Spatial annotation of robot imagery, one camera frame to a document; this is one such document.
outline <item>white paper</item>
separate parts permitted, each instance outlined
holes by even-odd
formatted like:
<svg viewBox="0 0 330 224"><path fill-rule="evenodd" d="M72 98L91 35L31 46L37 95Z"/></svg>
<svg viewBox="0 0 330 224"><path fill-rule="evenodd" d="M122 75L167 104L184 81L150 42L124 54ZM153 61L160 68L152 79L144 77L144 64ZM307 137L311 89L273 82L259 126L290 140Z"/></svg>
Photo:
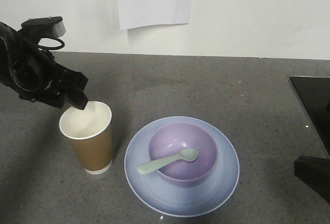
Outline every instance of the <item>white paper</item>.
<svg viewBox="0 0 330 224"><path fill-rule="evenodd" d="M118 0L120 29L187 24L191 0Z"/></svg>

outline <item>plastic spoon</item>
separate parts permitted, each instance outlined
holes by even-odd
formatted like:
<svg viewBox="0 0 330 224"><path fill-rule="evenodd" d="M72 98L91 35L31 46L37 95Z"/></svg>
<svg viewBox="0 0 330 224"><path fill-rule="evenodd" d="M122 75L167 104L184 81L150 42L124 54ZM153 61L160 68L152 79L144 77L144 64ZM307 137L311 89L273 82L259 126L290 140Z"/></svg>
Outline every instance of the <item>plastic spoon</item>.
<svg viewBox="0 0 330 224"><path fill-rule="evenodd" d="M179 159L183 159L185 161L192 162L195 159L197 159L199 154L200 154L199 151L195 148L182 149L182 150L180 150L179 153L177 153L175 155L171 155L168 157L159 158L159 159L155 159L154 161L149 161L149 162L143 163L137 167L137 170L141 174L147 174L147 173L156 171L159 168L162 168Z"/></svg>

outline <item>spoon handle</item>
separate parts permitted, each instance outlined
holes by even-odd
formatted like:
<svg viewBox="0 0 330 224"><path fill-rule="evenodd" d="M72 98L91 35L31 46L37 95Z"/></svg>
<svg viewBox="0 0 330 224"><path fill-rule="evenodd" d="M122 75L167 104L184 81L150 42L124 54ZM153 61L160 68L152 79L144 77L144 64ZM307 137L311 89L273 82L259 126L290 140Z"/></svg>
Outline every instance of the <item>spoon handle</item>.
<svg viewBox="0 0 330 224"><path fill-rule="evenodd" d="M181 156L179 154L171 155L164 158L155 159L154 161L149 161L146 163L143 163L137 167L137 170L141 174L147 174L153 171L158 170L159 168L162 168L174 161L177 161L178 159L181 159Z"/></svg>

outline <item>countertop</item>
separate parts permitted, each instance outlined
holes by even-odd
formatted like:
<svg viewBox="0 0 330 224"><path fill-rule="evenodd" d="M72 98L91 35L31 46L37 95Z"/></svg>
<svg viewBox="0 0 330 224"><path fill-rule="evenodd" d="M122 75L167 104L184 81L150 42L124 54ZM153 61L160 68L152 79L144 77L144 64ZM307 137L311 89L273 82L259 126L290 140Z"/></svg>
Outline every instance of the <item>countertop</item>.
<svg viewBox="0 0 330 224"><path fill-rule="evenodd" d="M20 100L0 86L0 223L328 223L330 205L296 178L300 155L328 158L289 76L329 76L330 61L56 52L89 79L89 100L113 113L115 158L87 174L60 133L63 109ZM133 193L124 156L145 125L189 116L235 147L240 178L219 209L164 216Z"/></svg>

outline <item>brown paper cup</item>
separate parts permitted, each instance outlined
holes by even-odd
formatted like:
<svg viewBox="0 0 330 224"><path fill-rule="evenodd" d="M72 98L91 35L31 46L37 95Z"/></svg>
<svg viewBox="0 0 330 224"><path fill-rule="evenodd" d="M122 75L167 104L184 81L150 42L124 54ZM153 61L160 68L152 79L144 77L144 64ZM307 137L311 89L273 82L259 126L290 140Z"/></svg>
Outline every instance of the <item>brown paper cup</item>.
<svg viewBox="0 0 330 224"><path fill-rule="evenodd" d="M67 109L59 127L73 147L86 172L101 174L112 163L111 109L102 102L89 101L84 110Z"/></svg>

